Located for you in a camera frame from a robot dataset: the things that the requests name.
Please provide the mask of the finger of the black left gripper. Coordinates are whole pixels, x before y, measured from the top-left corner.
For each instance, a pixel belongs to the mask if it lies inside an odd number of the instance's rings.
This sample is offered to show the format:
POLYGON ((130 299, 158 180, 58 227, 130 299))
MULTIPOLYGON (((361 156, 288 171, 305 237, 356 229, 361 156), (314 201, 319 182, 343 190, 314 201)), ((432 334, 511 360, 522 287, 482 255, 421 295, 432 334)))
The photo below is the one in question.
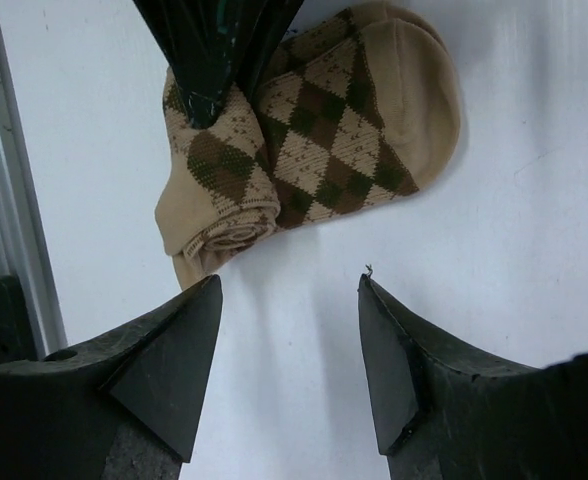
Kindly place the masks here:
POLYGON ((275 49, 302 4, 303 0, 264 2, 236 77, 247 100, 253 99, 275 49))
POLYGON ((252 35, 250 1, 135 0, 193 127, 212 126, 252 35))

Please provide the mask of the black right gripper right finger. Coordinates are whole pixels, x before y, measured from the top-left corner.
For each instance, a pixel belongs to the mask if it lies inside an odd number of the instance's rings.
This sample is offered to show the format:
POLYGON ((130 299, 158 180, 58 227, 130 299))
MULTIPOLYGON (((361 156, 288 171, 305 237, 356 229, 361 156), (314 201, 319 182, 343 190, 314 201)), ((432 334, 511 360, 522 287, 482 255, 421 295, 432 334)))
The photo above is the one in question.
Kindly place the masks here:
POLYGON ((359 329, 394 479, 588 479, 588 353, 542 369, 481 350, 369 276, 359 329))

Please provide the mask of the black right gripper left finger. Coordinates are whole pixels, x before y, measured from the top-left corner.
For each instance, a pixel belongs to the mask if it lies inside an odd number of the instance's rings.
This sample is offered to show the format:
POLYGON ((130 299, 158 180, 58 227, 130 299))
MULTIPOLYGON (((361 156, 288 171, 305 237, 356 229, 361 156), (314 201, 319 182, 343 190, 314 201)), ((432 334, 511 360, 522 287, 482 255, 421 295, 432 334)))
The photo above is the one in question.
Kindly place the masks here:
POLYGON ((176 479, 191 460, 222 313, 211 275, 40 361, 0 364, 0 479, 176 479))

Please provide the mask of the brown argyle sock pair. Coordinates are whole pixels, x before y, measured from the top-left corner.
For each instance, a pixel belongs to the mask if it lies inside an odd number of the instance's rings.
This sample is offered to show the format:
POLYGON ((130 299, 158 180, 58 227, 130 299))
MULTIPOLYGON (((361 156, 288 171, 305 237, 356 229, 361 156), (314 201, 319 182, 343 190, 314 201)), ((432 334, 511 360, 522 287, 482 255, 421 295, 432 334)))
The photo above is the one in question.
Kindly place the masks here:
POLYGON ((442 38, 385 1, 282 42, 256 101, 233 87, 211 127, 191 125, 173 74, 162 101, 171 169, 155 219, 182 289, 277 232, 423 190, 461 130, 442 38))

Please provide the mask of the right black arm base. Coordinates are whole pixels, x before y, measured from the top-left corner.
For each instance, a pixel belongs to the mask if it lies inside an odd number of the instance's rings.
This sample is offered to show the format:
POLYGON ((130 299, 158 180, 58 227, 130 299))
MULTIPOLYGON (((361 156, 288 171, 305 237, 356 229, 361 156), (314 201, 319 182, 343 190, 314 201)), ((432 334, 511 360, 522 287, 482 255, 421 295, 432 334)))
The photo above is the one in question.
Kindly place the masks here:
POLYGON ((36 360, 37 349, 17 278, 0 276, 0 364, 36 360))

